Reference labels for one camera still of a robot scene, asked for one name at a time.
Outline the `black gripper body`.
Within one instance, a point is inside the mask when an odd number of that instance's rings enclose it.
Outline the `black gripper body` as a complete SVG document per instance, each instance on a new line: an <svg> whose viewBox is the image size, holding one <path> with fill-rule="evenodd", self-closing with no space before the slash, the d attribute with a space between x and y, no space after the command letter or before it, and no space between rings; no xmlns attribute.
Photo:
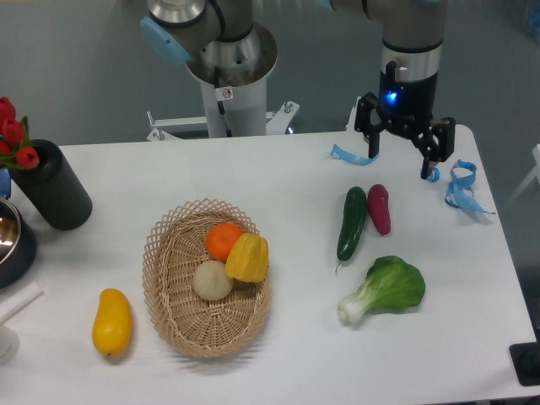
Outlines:
<svg viewBox="0 0 540 405"><path fill-rule="evenodd" d="M429 127L438 73L421 80L400 81L397 71L397 66L381 71L376 111L388 132L412 139Z"/></svg>

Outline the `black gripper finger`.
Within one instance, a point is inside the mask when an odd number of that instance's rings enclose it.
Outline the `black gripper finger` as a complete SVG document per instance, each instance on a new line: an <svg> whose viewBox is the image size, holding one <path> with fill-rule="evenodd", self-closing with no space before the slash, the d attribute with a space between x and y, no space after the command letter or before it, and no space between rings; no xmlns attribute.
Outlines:
<svg viewBox="0 0 540 405"><path fill-rule="evenodd" d="M354 130L362 133L364 140L368 143L370 159L374 159L379 154L380 134L386 129L384 122L374 124L371 121L371 113L377 110L378 105L378 97L371 92L359 97L356 104Z"/></svg>
<svg viewBox="0 0 540 405"><path fill-rule="evenodd" d="M431 122L420 134L413 135L413 145L423 156L420 174L422 179L427 180L432 170L453 154L455 133L455 119L444 117Z"/></svg>

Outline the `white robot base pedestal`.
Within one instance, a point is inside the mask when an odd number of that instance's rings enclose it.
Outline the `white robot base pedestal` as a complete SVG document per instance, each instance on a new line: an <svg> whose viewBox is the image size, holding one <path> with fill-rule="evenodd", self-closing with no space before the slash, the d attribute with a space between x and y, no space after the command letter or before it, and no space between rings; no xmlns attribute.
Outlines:
<svg viewBox="0 0 540 405"><path fill-rule="evenodd" d="M291 133L290 123L300 105L285 101L277 111L267 110L267 79L278 60L277 43L269 30L255 23L237 41L214 40L190 56L174 36L149 18L143 30L149 42L168 61L186 65L198 81L208 136L231 138Z"/></svg>

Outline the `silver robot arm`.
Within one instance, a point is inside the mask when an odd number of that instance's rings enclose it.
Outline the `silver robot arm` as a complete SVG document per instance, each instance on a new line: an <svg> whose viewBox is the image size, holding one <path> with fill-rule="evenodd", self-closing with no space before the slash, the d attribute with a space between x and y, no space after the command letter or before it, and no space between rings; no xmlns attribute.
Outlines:
<svg viewBox="0 0 540 405"><path fill-rule="evenodd" d="M354 128L379 152L389 132L422 154L427 178L455 144L455 121L432 114L445 29L444 1L329 1L331 10L381 23L379 90L360 97ZM141 30L155 51L199 82L212 138L266 135L267 77L277 43L249 1L151 1Z"/></svg>

